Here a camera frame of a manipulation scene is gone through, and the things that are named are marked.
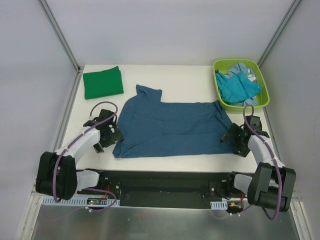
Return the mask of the dark blue t shirt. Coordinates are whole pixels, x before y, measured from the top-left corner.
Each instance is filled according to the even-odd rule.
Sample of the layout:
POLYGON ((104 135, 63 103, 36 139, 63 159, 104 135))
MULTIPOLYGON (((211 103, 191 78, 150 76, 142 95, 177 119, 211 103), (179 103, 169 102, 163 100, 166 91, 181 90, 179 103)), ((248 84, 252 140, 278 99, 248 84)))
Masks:
POLYGON ((117 126, 124 139, 112 152, 120 158, 233 154, 221 142, 232 122, 213 102, 162 102, 162 90, 137 85, 124 104, 117 126))

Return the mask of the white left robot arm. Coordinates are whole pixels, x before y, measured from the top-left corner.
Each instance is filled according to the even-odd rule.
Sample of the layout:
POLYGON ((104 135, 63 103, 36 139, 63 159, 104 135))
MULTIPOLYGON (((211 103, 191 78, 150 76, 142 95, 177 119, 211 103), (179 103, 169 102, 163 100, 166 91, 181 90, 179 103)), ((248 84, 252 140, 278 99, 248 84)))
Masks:
POLYGON ((116 113, 102 109, 99 116, 84 123, 81 132, 66 146, 41 155, 36 192, 54 197, 57 202, 69 200, 77 191, 86 188, 96 195, 102 194, 106 183, 100 179, 100 174, 95 170, 78 171, 76 165, 90 149, 100 154, 123 139, 116 113))

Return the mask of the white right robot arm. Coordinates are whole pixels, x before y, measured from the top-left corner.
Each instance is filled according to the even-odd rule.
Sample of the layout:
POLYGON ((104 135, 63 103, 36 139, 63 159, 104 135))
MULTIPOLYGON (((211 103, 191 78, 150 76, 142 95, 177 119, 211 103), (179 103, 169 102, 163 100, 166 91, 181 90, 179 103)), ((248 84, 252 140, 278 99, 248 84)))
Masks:
POLYGON ((253 175, 233 171, 218 190, 223 198, 244 193, 250 205, 276 213, 287 212, 293 195, 296 172, 276 156, 270 136, 262 128, 258 116, 247 115, 244 125, 233 123, 221 142, 228 143, 235 155, 246 157, 252 153, 257 167, 253 175))

